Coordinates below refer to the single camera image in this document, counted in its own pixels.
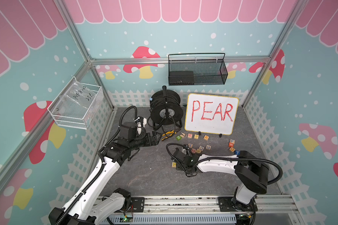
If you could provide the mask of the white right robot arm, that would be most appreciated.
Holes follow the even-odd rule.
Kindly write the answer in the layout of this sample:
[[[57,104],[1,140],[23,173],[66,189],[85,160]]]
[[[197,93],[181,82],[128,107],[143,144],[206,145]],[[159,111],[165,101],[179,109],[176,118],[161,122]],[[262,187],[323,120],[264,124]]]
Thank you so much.
[[[220,211],[256,211],[254,198],[267,193],[268,185],[276,183],[283,176],[283,170],[277,163],[256,158],[247,151],[238,155],[209,156],[205,154],[184,154],[179,149],[172,154],[171,159],[177,169],[185,172],[187,177],[198,173],[221,172],[235,175],[241,185],[235,189],[233,197],[220,197]]]

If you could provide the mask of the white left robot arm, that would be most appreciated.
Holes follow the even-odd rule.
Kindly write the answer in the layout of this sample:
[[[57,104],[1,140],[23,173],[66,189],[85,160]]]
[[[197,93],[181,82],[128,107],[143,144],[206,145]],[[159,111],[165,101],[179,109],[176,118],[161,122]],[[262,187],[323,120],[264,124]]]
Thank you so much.
[[[92,173],[75,195],[62,207],[55,207],[49,214],[52,225],[98,225],[116,211],[126,212],[132,206],[130,192],[118,188],[99,204],[95,204],[100,193],[119,170],[120,166],[131,157],[133,150],[155,146],[160,141],[160,134],[153,131],[141,136],[129,138],[116,132],[99,152],[99,161]]]

